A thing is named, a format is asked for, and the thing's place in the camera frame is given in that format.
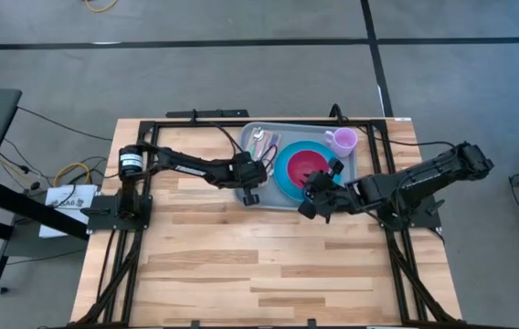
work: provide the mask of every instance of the gray floor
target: gray floor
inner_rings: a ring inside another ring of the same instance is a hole
[[[519,1],[370,2],[379,37],[519,36]],[[357,0],[120,0],[100,15],[81,1],[0,0],[2,43],[364,37],[363,22]],[[468,140],[495,162],[480,183],[440,192],[440,213],[464,318],[519,326],[519,210],[507,184],[519,172],[519,45],[384,46],[381,54],[394,113],[413,118],[420,141]],[[101,135],[120,117],[192,108],[309,116],[338,102],[347,115],[379,116],[373,72],[367,46],[0,51],[0,88]],[[46,174],[109,151],[25,113],[8,139]],[[0,182],[17,189],[1,168]],[[82,260],[8,267],[2,284],[13,290],[0,296],[0,327],[65,324]]]

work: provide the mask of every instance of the pink bowl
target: pink bowl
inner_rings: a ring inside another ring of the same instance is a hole
[[[327,171],[328,169],[329,165],[326,163],[326,159],[321,154],[310,150],[295,153],[287,165],[288,177],[299,188],[304,187],[305,174],[309,175],[319,170]]]

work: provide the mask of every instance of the yellow cable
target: yellow cable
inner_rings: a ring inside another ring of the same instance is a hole
[[[85,5],[87,5],[87,8],[92,11],[93,13],[102,13],[110,10],[115,4],[117,4],[117,0],[113,0],[110,4],[104,6],[101,9],[95,9],[91,5],[89,5],[89,0],[85,0]]]
[[[89,168],[84,163],[74,163],[74,164],[69,164],[69,165],[63,167],[62,169],[60,169],[60,171],[58,171],[58,174],[55,176],[55,180],[52,182],[52,185],[54,187],[57,187],[58,186],[58,179],[60,178],[60,176],[63,175],[63,173],[67,169],[69,169],[71,167],[76,167],[76,166],[79,166],[79,167],[82,167],[83,169],[85,169],[85,182],[83,184],[87,184],[89,182],[90,175],[91,175]]]
[[[4,165],[6,167],[6,169],[9,169],[10,171],[12,171],[12,173],[16,174],[16,175],[19,175],[20,177],[22,177],[22,179],[26,180],[28,183],[32,184],[32,181],[30,180],[30,178],[22,175],[22,173],[20,173],[19,170],[15,169],[11,164],[5,162],[4,160],[0,159],[0,164]]]

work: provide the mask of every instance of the pink mug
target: pink mug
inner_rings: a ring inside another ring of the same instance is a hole
[[[333,132],[325,132],[324,140],[339,156],[348,156],[357,146],[357,134],[353,129],[339,128]]]

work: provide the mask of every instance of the wooden tabletop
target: wooden tabletop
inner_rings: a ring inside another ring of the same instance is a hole
[[[118,120],[106,175],[117,173],[118,150],[135,143],[139,121]],[[387,119],[387,127],[390,139],[416,142],[412,121]],[[239,130],[228,128],[234,137]],[[367,137],[356,132],[358,174],[373,174]],[[232,155],[228,139],[216,128],[163,128],[159,144],[205,159]],[[383,152],[381,143],[378,150]],[[421,161],[417,147],[392,144],[392,150],[397,170]],[[104,194],[113,195],[120,184],[117,178],[105,181]],[[172,171],[153,178],[152,195],[132,326],[190,325],[191,320],[202,325],[306,325],[309,318],[320,325],[400,323],[385,234],[368,215],[335,214],[326,225],[323,218],[308,220],[292,211],[245,208],[233,191]],[[410,233],[420,279],[448,313],[460,317],[442,242],[426,229]],[[109,236],[99,232],[90,238],[73,321],[95,302]],[[106,282],[115,245],[114,240]],[[415,317],[405,277],[404,282],[410,316]],[[114,320],[121,314],[120,295]]]

